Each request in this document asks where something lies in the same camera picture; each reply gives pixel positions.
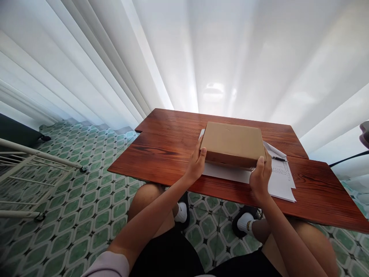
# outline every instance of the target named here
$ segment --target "white paper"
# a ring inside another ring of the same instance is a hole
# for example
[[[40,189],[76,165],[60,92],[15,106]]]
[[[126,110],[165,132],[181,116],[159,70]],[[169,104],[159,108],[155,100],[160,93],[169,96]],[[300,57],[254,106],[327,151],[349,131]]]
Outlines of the white paper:
[[[201,130],[200,136],[204,134],[205,129]],[[269,154],[284,158],[287,157],[284,153],[274,148],[270,144],[263,142]],[[241,183],[249,183],[251,172],[238,168],[224,167],[205,163],[203,175],[217,177],[226,180],[237,181]],[[296,188],[293,182],[291,171],[287,162],[272,160],[272,175],[269,180],[268,192],[271,196],[284,199],[290,202],[296,202],[293,196],[292,189]]]
[[[287,155],[285,153],[282,153],[281,151],[271,146],[269,143],[266,143],[265,141],[263,141],[263,144],[271,156],[287,160]],[[272,176],[270,177],[271,180],[273,178],[276,182],[287,183],[287,185],[290,188],[293,189],[296,188],[295,182],[293,181],[292,178],[291,170],[289,169],[288,162],[281,162],[272,159],[272,171],[273,171]]]

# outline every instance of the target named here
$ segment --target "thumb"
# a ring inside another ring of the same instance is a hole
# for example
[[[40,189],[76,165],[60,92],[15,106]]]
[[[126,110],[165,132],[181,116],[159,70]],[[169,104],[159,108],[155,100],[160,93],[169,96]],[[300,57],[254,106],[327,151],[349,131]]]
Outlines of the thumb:
[[[263,175],[263,171],[264,171],[264,157],[260,156],[260,158],[258,159],[258,163],[256,164],[256,168],[254,170],[254,173],[256,175]]]
[[[203,148],[201,148],[200,156],[199,156],[198,161],[201,162],[201,163],[204,163],[205,162],[205,158],[206,158],[206,148],[203,147]]]

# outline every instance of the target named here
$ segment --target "black shorts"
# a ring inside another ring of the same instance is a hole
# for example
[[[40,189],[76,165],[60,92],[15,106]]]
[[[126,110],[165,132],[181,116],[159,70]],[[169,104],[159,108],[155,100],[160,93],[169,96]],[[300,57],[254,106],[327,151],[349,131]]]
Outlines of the black shorts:
[[[200,259],[190,242],[176,229],[152,239],[139,255],[130,277],[138,276],[188,276],[205,274]],[[231,258],[207,274],[222,276],[281,277],[270,261],[257,251]]]

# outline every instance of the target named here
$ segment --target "white sock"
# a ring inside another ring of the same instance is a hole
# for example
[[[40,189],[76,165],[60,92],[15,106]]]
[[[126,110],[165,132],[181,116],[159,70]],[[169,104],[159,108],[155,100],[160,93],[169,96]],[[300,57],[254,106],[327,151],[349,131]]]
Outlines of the white sock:
[[[254,236],[253,222],[255,220],[250,213],[244,213],[237,221],[237,227],[239,230],[246,232],[246,234]]]
[[[186,203],[180,202],[178,203],[178,213],[174,218],[174,221],[184,223],[187,219],[187,207]]]

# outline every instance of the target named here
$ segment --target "fingers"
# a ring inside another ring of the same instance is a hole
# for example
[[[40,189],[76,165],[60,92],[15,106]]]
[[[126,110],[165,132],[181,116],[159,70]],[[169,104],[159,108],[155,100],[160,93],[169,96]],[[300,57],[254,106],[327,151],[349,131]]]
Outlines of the fingers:
[[[264,157],[260,156],[253,174],[263,176],[263,171],[264,171]]]
[[[265,165],[264,165],[265,170],[268,174],[271,174],[272,173],[272,157],[269,154],[267,149],[265,149],[265,158],[266,158]]]
[[[199,155],[200,155],[200,145],[201,145],[201,142],[203,140],[203,136],[201,136],[199,138],[199,140],[197,141],[196,143],[196,147],[195,147],[195,150],[193,151],[192,153],[192,157],[195,161],[197,161],[199,159]]]
[[[199,159],[198,159],[198,162],[200,163],[204,163],[205,162],[205,158],[206,158],[206,148],[203,147],[201,148],[201,151],[200,151],[200,156],[199,156]]]

